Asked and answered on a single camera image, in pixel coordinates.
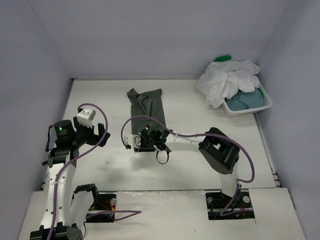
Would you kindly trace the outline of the dark grey t-shirt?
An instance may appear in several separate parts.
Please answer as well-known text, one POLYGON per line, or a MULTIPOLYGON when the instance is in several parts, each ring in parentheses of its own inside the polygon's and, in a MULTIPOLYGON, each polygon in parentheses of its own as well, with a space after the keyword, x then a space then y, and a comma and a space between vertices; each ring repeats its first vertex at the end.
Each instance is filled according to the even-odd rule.
MULTIPOLYGON (((130 113, 131 117, 134 116, 149 116, 166 126, 165 113, 162 103, 162 89, 156 89, 138 93, 134 88, 128 91, 127 97, 131 103, 130 113)), ((164 131, 164 128, 152 119, 146 117, 137 117, 131 120, 131 133, 137 135, 147 125, 154 130, 164 131)))

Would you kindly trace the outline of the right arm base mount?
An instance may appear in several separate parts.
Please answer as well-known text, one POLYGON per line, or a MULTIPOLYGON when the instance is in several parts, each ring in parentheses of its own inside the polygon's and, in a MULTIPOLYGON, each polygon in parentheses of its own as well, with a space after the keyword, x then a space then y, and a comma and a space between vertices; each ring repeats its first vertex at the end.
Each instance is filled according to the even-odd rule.
POLYGON ((255 219, 248 190, 240 190, 232 203, 224 210, 231 199, 232 197, 223 194, 221 191, 206 192, 205 200, 208 219, 210 221, 255 219))

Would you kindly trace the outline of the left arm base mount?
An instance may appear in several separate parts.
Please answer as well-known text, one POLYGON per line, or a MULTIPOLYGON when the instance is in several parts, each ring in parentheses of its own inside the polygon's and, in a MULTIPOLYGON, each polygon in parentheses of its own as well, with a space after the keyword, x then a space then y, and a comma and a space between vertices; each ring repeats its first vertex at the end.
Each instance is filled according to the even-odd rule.
MULTIPOLYGON (((86 216, 104 212, 104 211, 114 211, 116 209, 117 194, 115 192, 100 192, 99 202, 94 202, 88 209, 86 216)), ((113 223, 115 221, 115 214, 99 214, 90 217, 85 223, 113 223)))

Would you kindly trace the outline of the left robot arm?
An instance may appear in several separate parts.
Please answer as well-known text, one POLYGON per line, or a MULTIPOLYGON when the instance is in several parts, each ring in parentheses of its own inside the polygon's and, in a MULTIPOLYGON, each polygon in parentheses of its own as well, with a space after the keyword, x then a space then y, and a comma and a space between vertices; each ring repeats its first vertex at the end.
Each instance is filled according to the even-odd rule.
POLYGON ((56 133, 55 147, 48 152, 48 193, 39 229, 30 233, 31 240, 82 240, 83 224, 89 210, 100 204, 95 184, 85 184, 72 191, 72 182, 83 145, 103 147, 110 134, 104 124, 94 133, 94 113, 89 109, 73 120, 61 120, 52 125, 56 133))

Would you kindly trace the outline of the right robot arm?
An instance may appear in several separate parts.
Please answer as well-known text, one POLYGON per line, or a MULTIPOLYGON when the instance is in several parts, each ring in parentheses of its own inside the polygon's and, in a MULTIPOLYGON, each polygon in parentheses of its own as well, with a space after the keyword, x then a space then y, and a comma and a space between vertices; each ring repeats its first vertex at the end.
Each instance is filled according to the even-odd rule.
POLYGON ((240 149, 231 142, 216 136, 179 136, 169 131, 159 131, 146 126, 129 138, 136 150, 157 152, 187 151, 201 153, 210 167, 219 173, 221 200, 227 206, 239 201, 237 192, 238 160, 240 149))

